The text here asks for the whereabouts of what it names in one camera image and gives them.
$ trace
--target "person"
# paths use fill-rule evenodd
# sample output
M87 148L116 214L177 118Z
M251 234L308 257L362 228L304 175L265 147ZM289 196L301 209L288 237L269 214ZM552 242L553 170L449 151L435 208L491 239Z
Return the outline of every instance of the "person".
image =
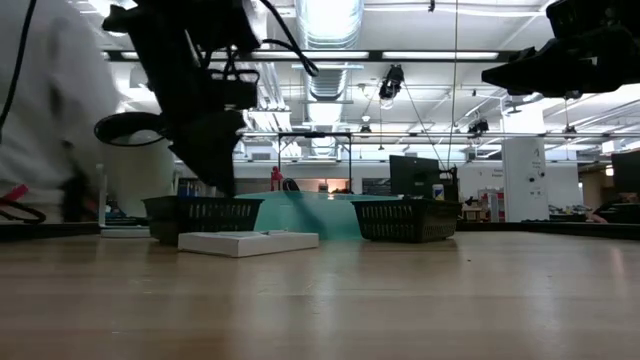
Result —
M609 221L602 216L603 212L610 210L616 204L637 204L640 202L637 193L620 193L619 195L619 198L606 202L597 208L593 213L591 213L591 215L589 215L589 220L599 224L607 224Z
M0 108L28 5L29 0L0 0ZM20 203L44 212L48 222L77 221L82 193L98 183L101 145L94 125L116 112L119 102L86 19L66 0L38 1L1 129L0 196L25 185Z

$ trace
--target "fluorescent light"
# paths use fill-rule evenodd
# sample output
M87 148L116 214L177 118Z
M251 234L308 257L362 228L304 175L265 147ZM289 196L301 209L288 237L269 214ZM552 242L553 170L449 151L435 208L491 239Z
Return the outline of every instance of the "fluorescent light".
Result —
M316 64L319 70L363 70L364 66L355 64ZM293 64L291 68L294 70L304 70L301 64Z
M367 59L369 57L368 51L303 51L303 54L309 59Z
M120 55L122 55L122 58L127 60L138 60L138 53L135 51L123 51Z
M278 136L278 133L250 132L250 133L243 133L242 136L244 136L244 137L274 137L274 136Z
M373 12L415 12L415 11L430 11L429 4L370 4L365 5L365 11ZM456 9L454 7L444 7L438 5L435 12L448 12L458 13L460 15L470 16L486 16L486 17L499 17L499 18L521 18L521 17L539 17L545 16L544 11L482 11L471 9Z
M383 59L397 60L495 60L497 52L481 51L385 51Z
M303 51L309 59L367 59L368 51ZM254 59L291 59L297 60L293 51L256 51L251 54Z

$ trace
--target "black mesh basket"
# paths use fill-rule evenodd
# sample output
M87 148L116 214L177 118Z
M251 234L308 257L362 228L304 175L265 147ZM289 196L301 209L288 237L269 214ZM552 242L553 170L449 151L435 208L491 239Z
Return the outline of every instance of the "black mesh basket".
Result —
M429 242L456 231L462 204L435 200L352 201L362 237L371 241Z
M144 200L151 236L177 245L189 232L252 231L263 200L164 196Z

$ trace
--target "table surface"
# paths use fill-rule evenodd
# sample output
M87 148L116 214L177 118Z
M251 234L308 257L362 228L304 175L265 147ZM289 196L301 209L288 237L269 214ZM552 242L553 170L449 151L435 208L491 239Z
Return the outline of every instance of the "table surface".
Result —
M637 359L640 244L459 233L245 259L0 244L0 359Z

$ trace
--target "cable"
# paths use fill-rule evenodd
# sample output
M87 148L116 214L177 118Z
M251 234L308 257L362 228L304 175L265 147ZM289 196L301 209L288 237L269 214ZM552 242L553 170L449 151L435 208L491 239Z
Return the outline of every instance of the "cable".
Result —
M298 56L298 59L300 59L300 62L302 63L302 67L304 67L304 70L309 76L318 76L318 67L302 52L302 50L300 50L297 44L294 46L293 44L287 44L286 42L277 39L265 39L262 42L265 44L282 46L283 48L292 51Z
M284 41L281 40L277 40L277 39L264 39L262 41L263 44L273 44L273 45L278 45L278 46L282 46L283 48L293 52L294 54L296 54L298 56L298 59L300 59L300 62L302 63L302 67L304 67L305 72L311 76L311 77L316 77L318 76L318 67L316 66L316 64L313 63L313 61L311 61L311 59L309 59L303 52L302 50L300 50L300 48L297 48L296 46L293 46L291 44L287 44ZM224 66L224 71L223 71L223 75L228 75L229 71L232 70L232 67L235 66L233 65L235 63L236 58L238 57L238 55L240 55L240 53L236 50L233 53L229 54L227 52L227 63Z
M24 59L24 52L27 47L29 27L31 26L31 19L33 18L33 13L36 8L36 3L37 3L37 0L31 0L29 2L29 7L27 8L27 14L24 19L24 24L22 25L22 32L20 34L20 44L18 46L18 56L16 56L16 64L13 69L13 77L11 78L11 83L9 85L7 98L4 102L4 107L2 108L2 114L0 114L0 142L2 141L2 128L4 127L4 123L7 121L7 117L9 117L11 104L13 103L13 98L16 95L16 89L18 87L18 79L20 78L20 71L22 70L22 61Z
M378 80L378 84L376 84L376 93L379 92L380 84L382 83L383 80L384 80L384 76L382 76L380 80ZM371 102L373 101L374 97L375 97L375 94L371 98L367 98L369 102L367 103L367 107L364 108L364 111L362 112L362 115L360 115L360 117L363 117L367 114L367 111L369 111L369 107L371 106Z
M447 167L445 169L449 168L449 164L451 161L451 142L453 142L453 128L456 122L456 83L458 82L458 40L459 40L459 36L458 36L458 30L459 30L459 26L458 26L458 21L460 18L460 13L458 12L460 8L460 0L456 0L456 29L455 29L455 46L454 46L454 51L455 51L455 58L453 60L453 96L451 98L452 104L451 104L451 131L449 131L449 152L447 153Z
M413 111L416 112L416 116L418 117L418 121L420 122L420 125L422 126L422 130L427 135L427 139L429 140L429 143L431 144L431 147L433 148L433 151L436 153L436 157L438 158L438 161L440 162L440 164L442 165L442 167L444 169L447 169L448 166L447 167L444 166L444 162L440 158L440 154L438 154L438 149L436 149L436 145L431 140L431 136L429 136L429 131L427 130L427 127L424 126L424 122L422 121L422 118L420 117L420 112L418 111L418 108L416 107L416 104L413 102L413 97L411 96L411 92L409 91L409 87L407 86L407 84L404 81L402 83L404 84L404 87L407 89L407 95L409 96L409 100L411 101L411 106L413 106Z

